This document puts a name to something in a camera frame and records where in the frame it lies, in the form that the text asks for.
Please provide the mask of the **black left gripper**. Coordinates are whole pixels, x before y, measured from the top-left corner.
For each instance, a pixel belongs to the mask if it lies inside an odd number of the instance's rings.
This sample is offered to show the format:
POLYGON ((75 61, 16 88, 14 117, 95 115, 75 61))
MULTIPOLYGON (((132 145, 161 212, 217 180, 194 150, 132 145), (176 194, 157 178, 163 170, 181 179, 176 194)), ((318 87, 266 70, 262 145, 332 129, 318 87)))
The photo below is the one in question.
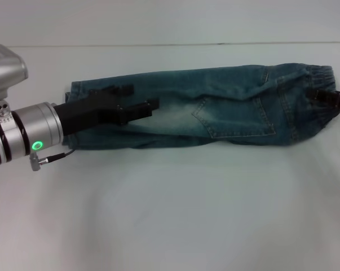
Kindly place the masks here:
POLYGON ((121 97, 134 94, 134 85, 107 86, 91 89, 86 98, 66 102, 54 107, 63 135, 68 136, 101 124, 126 125, 130 121, 151 117, 159 109, 158 98, 122 107, 121 97))

